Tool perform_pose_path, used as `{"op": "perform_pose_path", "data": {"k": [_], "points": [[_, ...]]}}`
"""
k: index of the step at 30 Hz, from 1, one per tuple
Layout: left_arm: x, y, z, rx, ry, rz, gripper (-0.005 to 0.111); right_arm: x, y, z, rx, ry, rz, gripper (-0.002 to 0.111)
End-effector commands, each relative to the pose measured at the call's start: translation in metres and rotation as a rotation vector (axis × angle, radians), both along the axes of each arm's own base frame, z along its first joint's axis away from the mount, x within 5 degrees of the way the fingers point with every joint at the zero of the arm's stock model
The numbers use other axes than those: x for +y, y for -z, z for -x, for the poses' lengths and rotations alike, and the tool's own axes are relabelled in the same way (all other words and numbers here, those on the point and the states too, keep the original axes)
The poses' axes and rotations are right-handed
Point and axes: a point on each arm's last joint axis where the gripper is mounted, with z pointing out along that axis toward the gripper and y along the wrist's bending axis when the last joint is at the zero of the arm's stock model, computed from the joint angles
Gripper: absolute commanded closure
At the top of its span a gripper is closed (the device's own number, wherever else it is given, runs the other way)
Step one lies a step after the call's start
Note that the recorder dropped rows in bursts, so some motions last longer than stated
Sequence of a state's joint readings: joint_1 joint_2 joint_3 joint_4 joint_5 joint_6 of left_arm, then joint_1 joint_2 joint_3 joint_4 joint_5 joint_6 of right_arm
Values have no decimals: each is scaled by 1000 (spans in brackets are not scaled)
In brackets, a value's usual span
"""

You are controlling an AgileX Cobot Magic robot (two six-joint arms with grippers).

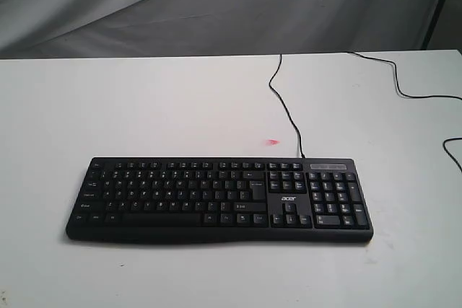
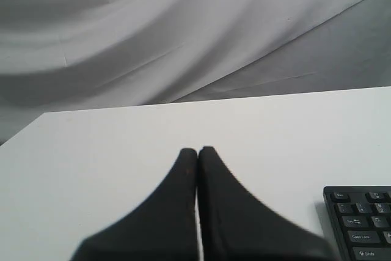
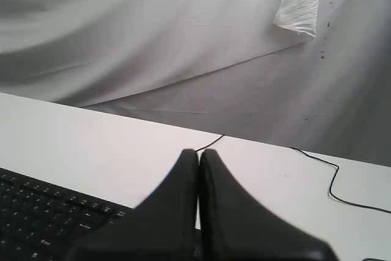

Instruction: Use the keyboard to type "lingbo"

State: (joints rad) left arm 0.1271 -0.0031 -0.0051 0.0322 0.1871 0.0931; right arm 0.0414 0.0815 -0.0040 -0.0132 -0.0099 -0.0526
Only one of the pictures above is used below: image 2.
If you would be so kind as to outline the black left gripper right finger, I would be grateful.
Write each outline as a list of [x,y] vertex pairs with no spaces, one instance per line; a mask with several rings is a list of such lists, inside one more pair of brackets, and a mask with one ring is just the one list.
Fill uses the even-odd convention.
[[205,260],[333,260],[329,243],[260,202],[213,147],[197,163],[197,198]]

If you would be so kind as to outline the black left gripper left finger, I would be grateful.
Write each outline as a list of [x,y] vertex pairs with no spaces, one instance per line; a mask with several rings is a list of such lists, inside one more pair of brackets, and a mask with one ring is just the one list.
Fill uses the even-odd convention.
[[164,180],[137,208],[86,238],[73,260],[198,260],[197,152],[180,150]]

